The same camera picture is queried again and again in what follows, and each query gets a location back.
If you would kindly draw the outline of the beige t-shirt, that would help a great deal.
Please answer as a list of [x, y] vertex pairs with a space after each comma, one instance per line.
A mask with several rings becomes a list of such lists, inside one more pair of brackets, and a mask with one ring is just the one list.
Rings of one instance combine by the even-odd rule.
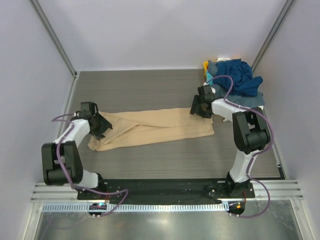
[[101, 140], [90, 138], [88, 147], [98, 152], [215, 134], [213, 120], [192, 115], [189, 108], [100, 114], [112, 124], [112, 129]]

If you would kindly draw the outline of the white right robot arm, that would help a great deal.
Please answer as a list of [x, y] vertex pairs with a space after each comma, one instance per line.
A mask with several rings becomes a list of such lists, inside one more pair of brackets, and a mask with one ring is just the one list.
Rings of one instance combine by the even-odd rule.
[[229, 196], [241, 195], [249, 187], [253, 163], [272, 140], [263, 111], [259, 107], [248, 108], [227, 99], [211, 101], [210, 97], [195, 95], [190, 114], [207, 119], [215, 114], [232, 122], [237, 153], [225, 184]]

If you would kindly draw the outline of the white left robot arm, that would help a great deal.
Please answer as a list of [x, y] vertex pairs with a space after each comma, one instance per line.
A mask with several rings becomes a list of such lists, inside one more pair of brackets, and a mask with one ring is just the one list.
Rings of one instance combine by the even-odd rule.
[[44, 183], [48, 186], [69, 184], [79, 193], [106, 195], [102, 176], [84, 169], [78, 147], [87, 135], [96, 140], [105, 138], [104, 133], [113, 128], [112, 124], [99, 112], [81, 115], [77, 111], [57, 116], [52, 121], [69, 125], [55, 141], [41, 147]]

